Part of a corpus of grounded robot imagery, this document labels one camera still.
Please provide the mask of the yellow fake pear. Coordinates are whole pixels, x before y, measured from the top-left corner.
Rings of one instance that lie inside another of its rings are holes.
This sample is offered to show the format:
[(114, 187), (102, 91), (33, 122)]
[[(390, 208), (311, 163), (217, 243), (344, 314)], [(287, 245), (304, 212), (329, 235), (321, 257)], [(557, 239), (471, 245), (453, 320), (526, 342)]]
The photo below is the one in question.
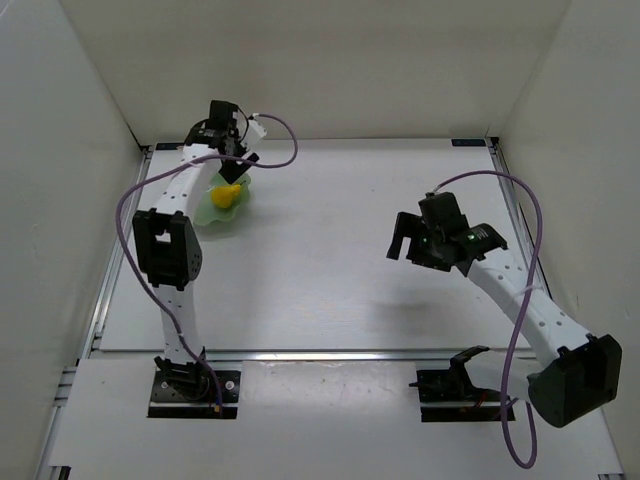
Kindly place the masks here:
[(243, 184), (214, 186), (209, 192), (209, 199), (216, 208), (227, 210), (237, 204), (245, 193)]

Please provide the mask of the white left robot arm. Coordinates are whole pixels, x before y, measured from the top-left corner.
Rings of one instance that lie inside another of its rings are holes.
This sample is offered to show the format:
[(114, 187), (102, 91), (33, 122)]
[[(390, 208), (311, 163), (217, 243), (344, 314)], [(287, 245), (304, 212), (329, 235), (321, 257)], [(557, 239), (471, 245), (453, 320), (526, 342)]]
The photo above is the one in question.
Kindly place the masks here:
[(203, 254), (193, 221), (200, 206), (230, 215), (246, 197), (252, 147), (266, 135), (255, 117), (206, 120), (189, 132), (173, 169), (147, 179), (166, 180), (158, 200), (132, 218), (132, 240), (120, 241), (132, 271), (161, 311), (164, 354), (157, 367), (178, 378), (205, 371), (206, 354), (195, 320), (193, 284)]

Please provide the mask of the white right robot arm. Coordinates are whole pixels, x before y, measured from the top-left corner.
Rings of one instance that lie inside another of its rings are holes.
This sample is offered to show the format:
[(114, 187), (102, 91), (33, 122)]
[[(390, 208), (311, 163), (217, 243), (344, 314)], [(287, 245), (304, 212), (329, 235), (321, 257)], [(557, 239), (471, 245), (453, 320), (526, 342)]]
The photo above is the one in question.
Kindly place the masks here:
[(528, 286), (524, 269), (492, 226), (471, 227), (461, 220), (446, 233), (419, 215), (401, 212), (388, 258), (398, 259), (404, 243), (411, 263), (442, 272), (457, 268), (483, 290), (519, 327), (535, 355), (532, 361), (514, 358), (506, 368), (505, 354), (470, 347), (451, 358), (445, 379), (429, 384), (429, 390), (471, 396), (505, 389), (556, 428), (616, 398), (621, 345), (609, 334), (593, 335), (547, 294)]

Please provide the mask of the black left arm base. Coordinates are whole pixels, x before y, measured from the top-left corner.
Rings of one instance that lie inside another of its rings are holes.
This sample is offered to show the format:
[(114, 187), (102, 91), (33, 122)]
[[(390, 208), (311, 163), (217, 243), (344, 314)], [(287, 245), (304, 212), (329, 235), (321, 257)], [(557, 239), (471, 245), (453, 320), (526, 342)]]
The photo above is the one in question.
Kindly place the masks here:
[(213, 377), (198, 363), (174, 364), (154, 358), (156, 371), (147, 409), (156, 419), (236, 419), (241, 387), (239, 370), (216, 370), (222, 406)]

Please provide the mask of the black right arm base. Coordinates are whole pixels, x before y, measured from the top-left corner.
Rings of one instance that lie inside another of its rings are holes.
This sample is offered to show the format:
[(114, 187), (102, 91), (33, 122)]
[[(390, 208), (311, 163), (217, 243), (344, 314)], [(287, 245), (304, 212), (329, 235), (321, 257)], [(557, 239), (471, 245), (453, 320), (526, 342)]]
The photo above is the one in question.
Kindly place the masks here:
[(487, 423), (501, 418), (504, 355), (474, 346), (449, 359), (445, 367), (416, 371), (409, 384), (418, 392), (423, 423)]

